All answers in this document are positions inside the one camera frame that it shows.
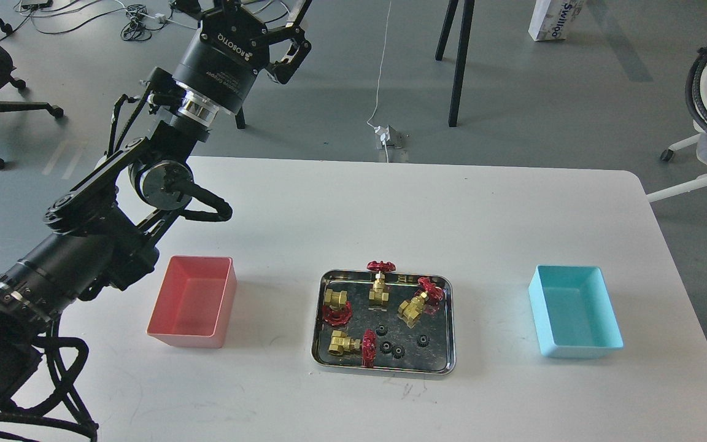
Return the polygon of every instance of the stainless steel tray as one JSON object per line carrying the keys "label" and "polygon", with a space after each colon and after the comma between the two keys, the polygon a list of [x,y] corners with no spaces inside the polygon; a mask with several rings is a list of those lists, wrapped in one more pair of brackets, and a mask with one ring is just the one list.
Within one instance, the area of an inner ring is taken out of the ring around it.
{"label": "stainless steel tray", "polygon": [[[389,302],[385,308],[372,308],[368,294],[375,281],[375,272],[333,269],[320,280],[315,330],[312,334],[312,358],[322,366],[341,367],[351,370],[382,370],[422,374],[447,374],[454,369],[454,321],[452,321],[452,285],[441,276],[426,274],[385,273],[389,291]],[[419,277],[429,277],[444,292],[444,299],[437,308],[427,306],[413,328],[398,317],[398,306],[414,297],[420,288]],[[351,303],[352,316],[342,327],[332,327],[323,321],[323,294],[327,289],[336,292],[345,290]],[[342,356],[328,352],[331,333],[342,330],[351,338],[362,339],[365,330],[376,330],[385,325],[384,336],[376,335],[376,358],[373,368],[362,365],[361,353]],[[420,345],[420,337],[429,339],[426,346]],[[404,349],[401,358],[393,353],[381,351],[381,344],[389,341],[393,347]]]}

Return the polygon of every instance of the blue plastic bin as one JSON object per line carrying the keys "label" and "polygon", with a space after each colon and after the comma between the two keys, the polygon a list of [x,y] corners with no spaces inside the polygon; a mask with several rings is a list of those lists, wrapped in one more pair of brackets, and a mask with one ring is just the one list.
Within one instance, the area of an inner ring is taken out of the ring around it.
{"label": "blue plastic bin", "polygon": [[594,359],[623,349],[597,266],[537,266],[528,296],[542,355]]}

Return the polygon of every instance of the small black gear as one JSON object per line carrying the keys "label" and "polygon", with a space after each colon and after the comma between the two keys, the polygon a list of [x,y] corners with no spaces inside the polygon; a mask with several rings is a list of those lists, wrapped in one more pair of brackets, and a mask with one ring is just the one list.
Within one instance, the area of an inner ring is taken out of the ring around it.
{"label": "small black gear", "polygon": [[400,359],[405,356],[405,349],[403,349],[402,345],[395,345],[395,348],[392,349],[392,355],[395,356],[395,359]]}

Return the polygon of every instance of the pink plastic bin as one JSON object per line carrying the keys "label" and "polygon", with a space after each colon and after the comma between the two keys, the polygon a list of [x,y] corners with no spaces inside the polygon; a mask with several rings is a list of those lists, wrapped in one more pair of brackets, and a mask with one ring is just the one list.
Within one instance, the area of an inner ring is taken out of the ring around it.
{"label": "pink plastic bin", "polygon": [[219,349],[234,293],[232,258],[171,257],[146,334],[176,347]]}

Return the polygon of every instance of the gold valve body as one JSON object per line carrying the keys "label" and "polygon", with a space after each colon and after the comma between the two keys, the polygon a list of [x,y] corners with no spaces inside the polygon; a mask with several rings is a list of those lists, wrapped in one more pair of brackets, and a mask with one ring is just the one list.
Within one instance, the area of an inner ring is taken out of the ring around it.
{"label": "gold valve body", "polygon": [[413,328],[419,321],[426,302],[427,292],[412,297],[410,301],[404,300],[398,307],[398,318],[402,319],[408,327]]}
{"label": "gold valve body", "polygon": [[336,292],[332,289],[326,289],[323,292],[323,305],[334,311],[340,311],[345,308],[346,302],[348,302],[348,291]]}
{"label": "gold valve body", "polygon": [[370,289],[368,296],[370,307],[385,307],[389,304],[389,292],[387,291],[387,275],[382,272],[376,274],[376,281]]}
{"label": "gold valve body", "polygon": [[330,355],[342,356],[346,353],[359,352],[361,352],[361,339],[349,338],[348,334],[342,330],[331,332]]}

